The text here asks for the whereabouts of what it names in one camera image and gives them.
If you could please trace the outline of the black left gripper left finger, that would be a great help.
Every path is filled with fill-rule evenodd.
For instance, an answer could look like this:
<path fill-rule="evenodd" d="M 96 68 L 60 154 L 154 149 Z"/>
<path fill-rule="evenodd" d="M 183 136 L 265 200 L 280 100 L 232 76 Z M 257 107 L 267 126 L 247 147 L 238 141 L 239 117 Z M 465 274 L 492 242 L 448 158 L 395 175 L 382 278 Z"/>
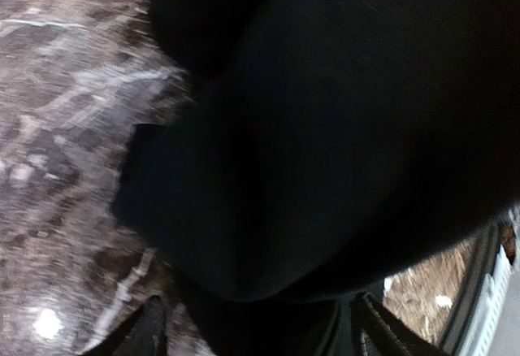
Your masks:
<path fill-rule="evenodd" d="M 84 356 L 166 356 L 166 326 L 166 306 L 151 296 Z"/>

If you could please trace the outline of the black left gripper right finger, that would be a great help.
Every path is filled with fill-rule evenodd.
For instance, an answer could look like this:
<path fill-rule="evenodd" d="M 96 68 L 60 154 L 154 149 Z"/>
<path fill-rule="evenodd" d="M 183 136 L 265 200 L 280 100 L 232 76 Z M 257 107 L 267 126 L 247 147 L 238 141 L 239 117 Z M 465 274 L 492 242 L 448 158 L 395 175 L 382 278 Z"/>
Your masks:
<path fill-rule="evenodd" d="M 357 355 L 443 356 L 370 293 L 357 295 Z"/>

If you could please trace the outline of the black t-shirt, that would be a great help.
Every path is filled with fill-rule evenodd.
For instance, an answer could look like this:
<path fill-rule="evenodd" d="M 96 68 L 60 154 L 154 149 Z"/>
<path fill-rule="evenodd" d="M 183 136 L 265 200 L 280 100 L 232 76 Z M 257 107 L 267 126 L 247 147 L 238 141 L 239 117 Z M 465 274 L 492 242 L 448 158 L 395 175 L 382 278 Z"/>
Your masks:
<path fill-rule="evenodd" d="M 116 219 L 217 355 L 350 355 L 351 307 L 519 200 L 519 0 L 149 0 L 208 80 Z"/>

